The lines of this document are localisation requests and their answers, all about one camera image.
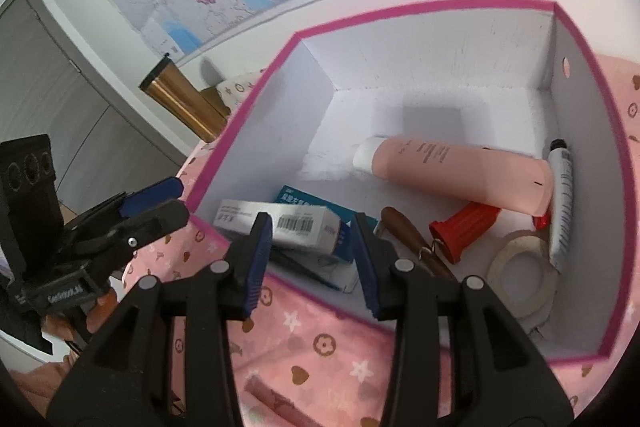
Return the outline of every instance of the barcode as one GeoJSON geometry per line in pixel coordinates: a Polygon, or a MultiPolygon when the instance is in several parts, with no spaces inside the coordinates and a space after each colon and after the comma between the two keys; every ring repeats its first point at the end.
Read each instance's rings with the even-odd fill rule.
{"type": "Polygon", "coordinates": [[[313,217],[280,216],[276,228],[290,230],[292,232],[310,233],[313,227],[313,217]]]}

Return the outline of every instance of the pink lotion tube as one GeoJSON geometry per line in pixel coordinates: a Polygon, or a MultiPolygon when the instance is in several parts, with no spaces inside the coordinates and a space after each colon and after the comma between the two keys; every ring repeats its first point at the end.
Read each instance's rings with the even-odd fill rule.
{"type": "Polygon", "coordinates": [[[403,187],[531,216],[546,212],[553,193],[553,174],[544,160],[406,136],[365,140],[353,166],[403,187]]]}

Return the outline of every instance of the masking tape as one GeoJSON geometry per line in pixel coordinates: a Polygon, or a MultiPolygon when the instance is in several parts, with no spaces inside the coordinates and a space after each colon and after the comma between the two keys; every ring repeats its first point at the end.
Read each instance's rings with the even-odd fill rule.
{"type": "Polygon", "coordinates": [[[508,242],[505,247],[497,253],[489,267],[489,273],[486,277],[489,286],[491,286],[494,293],[511,312],[511,315],[517,319],[537,312],[549,299],[552,299],[556,293],[558,272],[549,263],[548,251],[549,247],[546,241],[543,241],[535,235],[523,235],[508,242]],[[511,259],[523,252],[534,253],[540,258],[542,285],[540,285],[539,290],[534,295],[524,301],[515,303],[511,301],[507,292],[502,287],[502,272],[511,259]]]}

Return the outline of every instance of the red plastic object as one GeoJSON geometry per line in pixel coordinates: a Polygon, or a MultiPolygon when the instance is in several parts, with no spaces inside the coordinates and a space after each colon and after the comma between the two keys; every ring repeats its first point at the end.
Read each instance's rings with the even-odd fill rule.
{"type": "Polygon", "coordinates": [[[549,207],[543,216],[532,216],[533,226],[536,227],[536,230],[542,230],[549,226],[551,223],[551,207],[549,207]]]}
{"type": "Polygon", "coordinates": [[[489,230],[501,208],[469,203],[446,221],[433,221],[429,230],[434,239],[444,243],[443,254],[451,264],[458,263],[462,251],[489,230]]]}

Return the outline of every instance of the door frame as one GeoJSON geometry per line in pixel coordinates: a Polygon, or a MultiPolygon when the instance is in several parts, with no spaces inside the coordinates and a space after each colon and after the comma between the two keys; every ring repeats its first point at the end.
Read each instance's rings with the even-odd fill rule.
{"type": "MultiPolygon", "coordinates": [[[[0,5],[0,17],[14,0],[5,0],[0,5]]],[[[102,77],[92,66],[73,41],[60,27],[60,24],[47,9],[43,0],[25,0],[36,14],[49,37],[56,43],[60,51],[68,58],[69,62],[78,68],[84,79],[100,94],[106,102],[114,108],[131,126],[133,126],[143,137],[151,142],[161,153],[175,163],[178,168],[186,160],[182,154],[169,140],[142,118],[119,93],[102,77]]]]}

